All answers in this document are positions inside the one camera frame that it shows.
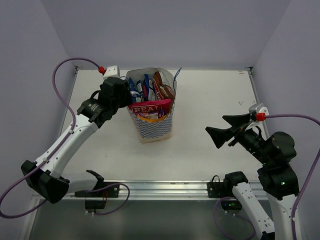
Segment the blue white snack bag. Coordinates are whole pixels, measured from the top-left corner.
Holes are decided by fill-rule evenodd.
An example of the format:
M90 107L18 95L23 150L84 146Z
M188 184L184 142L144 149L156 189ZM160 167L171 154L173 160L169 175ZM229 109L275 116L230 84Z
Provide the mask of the blue white snack bag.
M141 87L144 101L151 102L156 100L156 93L153 86L153 81L151 80L148 74L144 74L144 80L142 81Z

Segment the dark blue chip bag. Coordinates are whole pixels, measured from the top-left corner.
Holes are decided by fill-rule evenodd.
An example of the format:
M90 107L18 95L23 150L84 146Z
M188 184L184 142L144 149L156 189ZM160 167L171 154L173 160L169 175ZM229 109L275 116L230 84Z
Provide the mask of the dark blue chip bag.
M140 103L142 101L140 92L138 91L134 81L131 78L128 79L128 84L129 84L129 90L130 90L132 102Z

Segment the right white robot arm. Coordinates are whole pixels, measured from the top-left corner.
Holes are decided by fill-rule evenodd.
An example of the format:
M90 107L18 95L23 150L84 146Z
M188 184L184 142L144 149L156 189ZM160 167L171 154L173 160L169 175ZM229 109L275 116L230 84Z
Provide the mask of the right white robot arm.
M241 171L226 174L222 182L208 183L208 194L221 199L237 199L261 240L301 240L303 236L295 206L300 190L298 177L290 166L290 161L297 155L295 142L282 131L275 132L268 139L263 139L261 132L255 132L253 127L267 117L264 112L224 115L222 118L230 128L207 126L205 130L217 148L224 143L230 147L240 144L262 164L257 171L258 180L266 192L273 218L270 219L262 208Z

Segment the blue patterned paper bag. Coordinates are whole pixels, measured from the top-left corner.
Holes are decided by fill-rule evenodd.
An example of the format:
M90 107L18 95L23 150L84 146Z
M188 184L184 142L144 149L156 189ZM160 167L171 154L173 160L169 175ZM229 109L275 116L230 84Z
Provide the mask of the blue patterned paper bag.
M179 68L175 74L172 74L168 70L160 67L148 67L142 69L130 70L127 72L125 79L128 81L131 78L141 95L141 102L145 102L142 94L142 82L144 80L144 74L148 74L150 79L153 81L153 76L155 72L158 71L168 71L173 75L174 85L175 85L175 99L173 100L172 108L170 113L167 114L167 117L159 122L146 122L137 117L137 115L133 114L129 110L129 106L127 106L127 111L133 121L135 129L137 131L137 135L139 137L140 142L142 143L151 143L159 140L168 139L172 136L173 131L173 115L174 115L174 107L175 100L177 95L177 77L180 74L182 69Z

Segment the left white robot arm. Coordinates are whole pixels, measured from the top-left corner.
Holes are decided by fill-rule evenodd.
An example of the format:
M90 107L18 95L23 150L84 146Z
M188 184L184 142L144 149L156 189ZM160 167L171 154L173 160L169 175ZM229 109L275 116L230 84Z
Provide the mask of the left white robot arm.
M108 77L89 99L78 108L70 126L56 142L34 162L26 160L21 170L29 187L51 204L66 194L89 192L99 196L104 190L104 178L93 170L64 176L63 171L83 143L120 108L131 105L129 83L118 77Z

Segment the brown cassava chips bag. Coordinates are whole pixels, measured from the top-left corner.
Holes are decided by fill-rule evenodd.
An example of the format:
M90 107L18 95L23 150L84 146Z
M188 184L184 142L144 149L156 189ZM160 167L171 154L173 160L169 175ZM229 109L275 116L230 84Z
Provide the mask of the brown cassava chips bag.
M153 86L156 100L175 100L175 83L173 75L168 71L156 71L153 75Z

